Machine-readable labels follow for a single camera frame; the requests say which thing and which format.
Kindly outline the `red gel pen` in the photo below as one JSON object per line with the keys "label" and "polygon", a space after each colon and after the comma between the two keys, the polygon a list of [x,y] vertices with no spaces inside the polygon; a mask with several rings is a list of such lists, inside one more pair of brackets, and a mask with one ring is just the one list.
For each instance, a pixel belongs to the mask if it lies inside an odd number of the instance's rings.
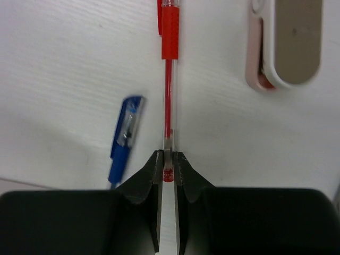
{"label": "red gel pen", "polygon": [[161,59],[165,65],[164,89],[164,167],[163,181],[174,180],[173,151],[175,118],[176,65],[179,59],[180,2],[157,1],[158,33],[161,37]]}

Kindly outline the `blue gel pen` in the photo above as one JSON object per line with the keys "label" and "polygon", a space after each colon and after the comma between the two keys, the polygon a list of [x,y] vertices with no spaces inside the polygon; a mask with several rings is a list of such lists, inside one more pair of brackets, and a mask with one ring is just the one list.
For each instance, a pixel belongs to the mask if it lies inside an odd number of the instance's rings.
{"label": "blue gel pen", "polygon": [[112,164],[108,182],[111,189],[115,189],[122,182],[137,136],[145,100],[142,95],[133,95],[126,97],[122,102],[110,153]]}

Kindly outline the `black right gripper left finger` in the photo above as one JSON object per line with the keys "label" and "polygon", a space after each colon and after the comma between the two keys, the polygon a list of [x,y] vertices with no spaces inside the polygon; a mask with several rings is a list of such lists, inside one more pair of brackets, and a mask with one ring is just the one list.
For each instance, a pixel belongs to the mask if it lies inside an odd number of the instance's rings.
{"label": "black right gripper left finger", "polygon": [[155,254],[163,152],[116,189],[1,196],[1,254]]}

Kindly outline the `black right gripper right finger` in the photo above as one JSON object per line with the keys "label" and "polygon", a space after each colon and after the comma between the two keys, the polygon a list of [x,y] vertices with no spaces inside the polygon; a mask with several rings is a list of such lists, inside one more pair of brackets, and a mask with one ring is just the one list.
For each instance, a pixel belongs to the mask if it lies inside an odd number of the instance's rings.
{"label": "black right gripper right finger", "polygon": [[216,187],[174,155],[179,254],[339,254],[339,217],[314,189]]}

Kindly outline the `pink white mini stapler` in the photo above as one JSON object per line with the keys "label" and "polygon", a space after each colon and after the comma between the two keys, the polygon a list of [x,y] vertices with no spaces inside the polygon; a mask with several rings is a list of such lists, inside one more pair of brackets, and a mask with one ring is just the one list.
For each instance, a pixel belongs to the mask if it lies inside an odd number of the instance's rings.
{"label": "pink white mini stapler", "polygon": [[259,91],[306,86],[321,66],[323,1],[249,1],[245,80]]}

